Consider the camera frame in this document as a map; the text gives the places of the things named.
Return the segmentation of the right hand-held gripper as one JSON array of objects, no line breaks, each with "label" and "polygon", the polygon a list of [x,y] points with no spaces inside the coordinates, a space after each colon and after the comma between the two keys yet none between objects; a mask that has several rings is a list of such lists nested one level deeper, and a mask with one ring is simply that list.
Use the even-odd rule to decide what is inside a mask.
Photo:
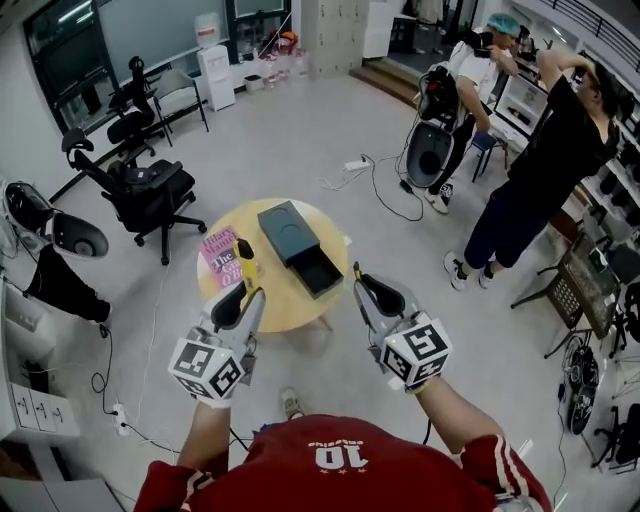
[{"label": "right hand-held gripper", "polygon": [[369,352],[392,389],[418,389],[443,371],[451,340],[439,319],[421,311],[407,286],[362,273],[353,293],[369,330]]}]

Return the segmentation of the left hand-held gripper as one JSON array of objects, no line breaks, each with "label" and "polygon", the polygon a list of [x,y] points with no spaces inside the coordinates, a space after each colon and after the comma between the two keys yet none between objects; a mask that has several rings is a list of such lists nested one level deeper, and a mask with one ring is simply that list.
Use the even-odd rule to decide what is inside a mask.
[{"label": "left hand-held gripper", "polygon": [[244,283],[230,285],[205,307],[199,322],[177,340],[168,364],[169,374],[194,399],[210,408],[230,408],[233,393],[250,373],[242,363],[249,340],[258,331],[265,307],[259,287],[241,309]]}]

